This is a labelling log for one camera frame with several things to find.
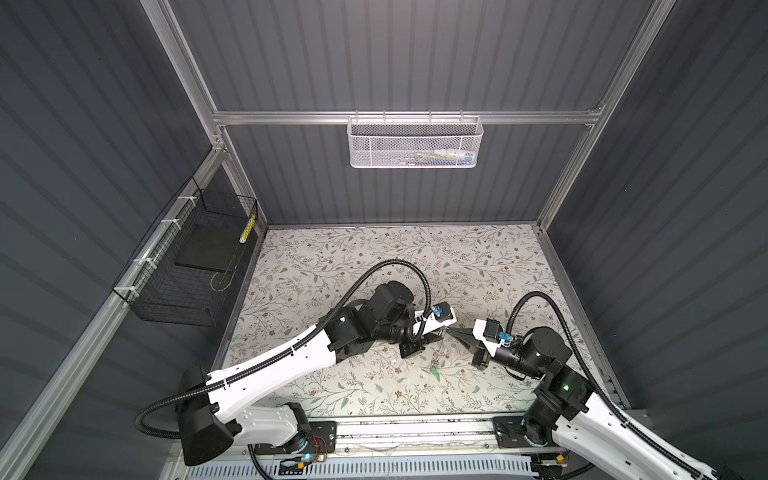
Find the aluminium mounting rail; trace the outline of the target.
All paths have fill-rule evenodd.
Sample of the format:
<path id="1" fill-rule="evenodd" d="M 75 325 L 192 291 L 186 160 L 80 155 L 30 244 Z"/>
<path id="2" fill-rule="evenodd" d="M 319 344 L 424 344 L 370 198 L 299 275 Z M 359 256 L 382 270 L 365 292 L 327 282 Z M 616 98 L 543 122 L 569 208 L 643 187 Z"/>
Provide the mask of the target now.
<path id="1" fill-rule="evenodd" d="M 201 422 L 179 426 L 179 436 L 185 462 L 199 465 L 223 454 L 229 448 L 256 444 L 284 445 L 301 426 L 310 421 L 338 423 L 336 448 L 350 445 L 369 449 L 387 448 L 453 448 L 460 444 L 488 444 L 499 448 L 494 438 L 491 419 L 501 415 L 522 415 L 522 412 L 496 414 L 428 414 L 405 416 L 363 416 L 343 418 L 309 418 L 297 403 L 280 407 L 251 406 L 220 430 L 216 425 Z M 554 440 L 549 435 L 545 440 Z M 512 448 L 503 450 L 529 454 L 535 450 L 554 452 L 558 448 Z"/>

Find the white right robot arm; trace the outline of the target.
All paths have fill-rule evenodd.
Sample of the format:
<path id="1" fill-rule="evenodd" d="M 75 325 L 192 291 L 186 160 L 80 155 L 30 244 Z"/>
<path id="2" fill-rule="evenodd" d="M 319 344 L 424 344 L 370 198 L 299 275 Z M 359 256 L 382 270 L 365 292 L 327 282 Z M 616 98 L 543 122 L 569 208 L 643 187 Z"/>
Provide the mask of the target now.
<path id="1" fill-rule="evenodd" d="M 534 446 L 551 443 L 570 450 L 616 479 L 724 479 L 726 475 L 672 446 L 624 413 L 587 376 L 567 361 L 573 351 L 550 327 L 523 337 L 496 321 L 448 333 L 473 353 L 472 365 L 495 362 L 539 384 L 522 428 Z"/>

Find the white vented strip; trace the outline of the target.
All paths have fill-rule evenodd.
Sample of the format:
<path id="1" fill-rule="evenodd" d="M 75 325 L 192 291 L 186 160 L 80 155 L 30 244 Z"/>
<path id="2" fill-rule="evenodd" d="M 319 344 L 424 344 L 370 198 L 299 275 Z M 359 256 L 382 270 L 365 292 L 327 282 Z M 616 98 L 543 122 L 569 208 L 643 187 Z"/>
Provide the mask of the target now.
<path id="1" fill-rule="evenodd" d="M 272 479 L 538 479 L 525 456 L 503 454 L 336 457 L 302 469 L 261 460 Z"/>

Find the green key tag with key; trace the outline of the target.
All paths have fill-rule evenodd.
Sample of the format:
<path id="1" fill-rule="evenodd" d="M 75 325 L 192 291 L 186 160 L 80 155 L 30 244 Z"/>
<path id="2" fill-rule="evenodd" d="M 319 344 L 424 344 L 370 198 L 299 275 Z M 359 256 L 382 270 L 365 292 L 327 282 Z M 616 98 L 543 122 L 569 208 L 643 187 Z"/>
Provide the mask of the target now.
<path id="1" fill-rule="evenodd" d="M 430 357 L 429 372 L 432 376 L 437 376 L 443 355 L 444 336 L 442 334 L 432 334 L 429 345 L 433 348 Z"/>

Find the items in white basket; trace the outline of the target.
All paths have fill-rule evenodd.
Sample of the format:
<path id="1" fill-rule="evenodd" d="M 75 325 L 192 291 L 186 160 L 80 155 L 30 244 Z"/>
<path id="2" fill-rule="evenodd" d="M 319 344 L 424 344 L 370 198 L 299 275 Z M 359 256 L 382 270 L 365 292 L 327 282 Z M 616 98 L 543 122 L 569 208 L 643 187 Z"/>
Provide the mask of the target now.
<path id="1" fill-rule="evenodd" d="M 438 149 L 432 151 L 407 152 L 392 159 L 400 165 L 406 166 L 455 166 L 473 167 L 476 164 L 477 154 L 464 149 Z"/>

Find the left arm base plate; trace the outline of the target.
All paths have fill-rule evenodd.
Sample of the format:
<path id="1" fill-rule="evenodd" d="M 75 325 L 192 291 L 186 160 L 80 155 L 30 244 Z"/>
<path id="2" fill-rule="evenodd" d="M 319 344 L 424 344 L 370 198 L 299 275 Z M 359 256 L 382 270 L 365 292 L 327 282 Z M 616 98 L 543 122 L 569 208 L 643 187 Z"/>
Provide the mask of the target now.
<path id="1" fill-rule="evenodd" d="M 330 454 L 335 452 L 338 423 L 335 421 L 310 421 L 284 445 L 256 444 L 257 455 Z"/>

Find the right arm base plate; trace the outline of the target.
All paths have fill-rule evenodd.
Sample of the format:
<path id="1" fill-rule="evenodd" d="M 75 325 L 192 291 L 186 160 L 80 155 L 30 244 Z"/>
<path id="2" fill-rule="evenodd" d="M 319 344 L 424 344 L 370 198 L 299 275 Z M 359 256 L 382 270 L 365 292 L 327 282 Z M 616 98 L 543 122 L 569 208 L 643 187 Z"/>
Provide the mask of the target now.
<path id="1" fill-rule="evenodd" d="M 529 439 L 522 415 L 494 416 L 491 423 L 494 438 L 499 448 L 558 448 L 553 440 L 534 441 Z"/>

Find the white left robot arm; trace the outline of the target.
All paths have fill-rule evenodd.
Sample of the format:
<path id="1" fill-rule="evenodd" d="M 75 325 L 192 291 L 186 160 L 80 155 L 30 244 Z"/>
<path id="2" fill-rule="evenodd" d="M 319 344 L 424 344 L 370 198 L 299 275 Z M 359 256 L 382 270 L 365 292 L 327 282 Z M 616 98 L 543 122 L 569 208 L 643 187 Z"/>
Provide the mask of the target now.
<path id="1" fill-rule="evenodd" d="M 234 445 L 301 450 L 311 430 L 300 404 L 259 407 L 258 400 L 309 373 L 362 355 L 376 342 L 396 346 L 402 358 L 418 354 L 455 321 L 449 303 L 418 310 L 413 293 L 404 284 L 389 281 L 377 286 L 369 299 L 353 300 L 321 319 L 318 333 L 307 330 L 226 369 L 186 371 L 179 394 L 197 388 L 206 391 L 181 400 L 174 408 L 185 465 L 207 463 Z"/>

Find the black pad in basket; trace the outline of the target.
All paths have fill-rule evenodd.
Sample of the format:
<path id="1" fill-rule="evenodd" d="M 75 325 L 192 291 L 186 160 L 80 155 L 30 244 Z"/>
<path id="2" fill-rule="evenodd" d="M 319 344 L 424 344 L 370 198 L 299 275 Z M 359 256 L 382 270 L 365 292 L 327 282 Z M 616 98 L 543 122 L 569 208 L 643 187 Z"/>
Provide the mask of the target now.
<path id="1" fill-rule="evenodd" d="M 242 247 L 240 234 L 241 230 L 236 227 L 195 225 L 176 254 L 174 264 L 214 273 L 234 270 Z"/>

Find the yellow marker in basket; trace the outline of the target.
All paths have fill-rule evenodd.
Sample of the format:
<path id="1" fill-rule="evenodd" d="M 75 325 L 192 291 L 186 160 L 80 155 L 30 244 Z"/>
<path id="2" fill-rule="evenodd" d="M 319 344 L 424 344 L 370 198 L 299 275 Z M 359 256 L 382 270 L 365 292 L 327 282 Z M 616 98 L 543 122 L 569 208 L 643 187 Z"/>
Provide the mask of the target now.
<path id="1" fill-rule="evenodd" d="M 253 215 L 253 216 L 251 216 L 248 219 L 245 227 L 243 228 L 243 230 L 242 230 L 242 232 L 241 232 L 241 234 L 239 236 L 239 243 L 240 244 L 245 244 L 248 241 L 248 238 L 249 238 L 249 236 L 250 236 L 250 234 L 251 234 L 255 224 L 256 224 L 256 216 Z"/>

